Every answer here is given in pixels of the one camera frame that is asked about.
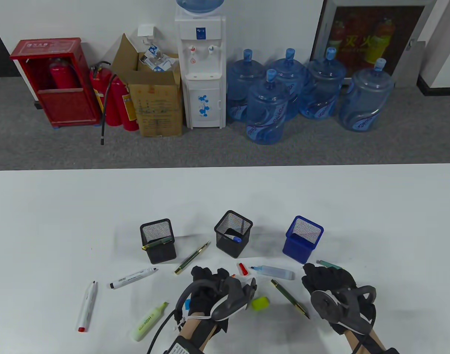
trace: water bottle cap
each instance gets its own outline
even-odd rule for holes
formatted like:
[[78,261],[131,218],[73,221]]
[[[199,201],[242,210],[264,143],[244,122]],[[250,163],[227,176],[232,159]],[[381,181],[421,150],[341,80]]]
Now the water bottle cap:
[[384,58],[379,58],[378,60],[375,61],[374,70],[382,71],[382,69],[384,69],[384,66],[386,63],[387,63],[387,61]]
[[251,49],[245,49],[243,51],[243,59],[245,61],[251,61],[253,58],[253,51]]
[[274,79],[276,78],[276,75],[277,75],[277,71],[275,71],[274,69],[269,69],[266,72],[266,81],[274,82]]
[[294,48],[288,48],[285,51],[285,59],[286,60],[294,60],[294,55],[295,55],[295,49]]
[[335,59],[335,57],[336,57],[336,48],[334,48],[334,47],[329,47],[329,48],[326,50],[326,58],[327,58],[328,60],[333,60],[333,59]]

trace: fire extinguisher cabinet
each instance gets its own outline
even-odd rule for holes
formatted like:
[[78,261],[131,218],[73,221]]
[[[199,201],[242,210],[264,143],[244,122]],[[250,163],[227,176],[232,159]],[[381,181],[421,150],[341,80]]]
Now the fire extinguisher cabinet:
[[19,61],[53,128],[100,124],[80,38],[23,40],[10,57]]

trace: open cardboard box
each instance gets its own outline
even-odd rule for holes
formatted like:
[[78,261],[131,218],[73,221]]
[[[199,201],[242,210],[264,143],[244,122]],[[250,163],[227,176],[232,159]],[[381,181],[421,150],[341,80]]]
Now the open cardboard box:
[[183,133],[183,93],[179,63],[172,71],[154,72],[142,64],[124,34],[112,69],[128,86],[143,136],[177,136]]

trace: floor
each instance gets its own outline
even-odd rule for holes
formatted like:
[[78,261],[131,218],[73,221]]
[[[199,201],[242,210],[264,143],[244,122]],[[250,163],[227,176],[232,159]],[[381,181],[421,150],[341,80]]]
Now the floor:
[[171,138],[107,127],[105,136],[101,146],[100,128],[53,130],[21,78],[0,78],[0,170],[450,162],[450,97],[397,89],[378,130],[352,133],[333,119],[298,117],[274,146],[250,142],[238,123]]

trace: pen holder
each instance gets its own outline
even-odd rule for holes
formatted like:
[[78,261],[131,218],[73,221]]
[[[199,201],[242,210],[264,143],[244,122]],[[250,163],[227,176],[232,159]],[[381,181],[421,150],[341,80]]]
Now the pen holder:
[[217,248],[233,258],[238,258],[250,239],[253,223],[229,210],[215,226]]
[[158,246],[147,249],[146,252],[148,253],[151,264],[171,261],[176,258],[176,248],[174,247],[174,234],[173,228],[171,227],[171,220],[163,219],[149,222],[141,225],[139,230],[141,233],[141,243],[143,246],[169,236],[173,238],[173,241],[171,242],[159,244]]
[[296,261],[305,264],[323,234],[323,227],[296,216],[286,233],[283,253]]

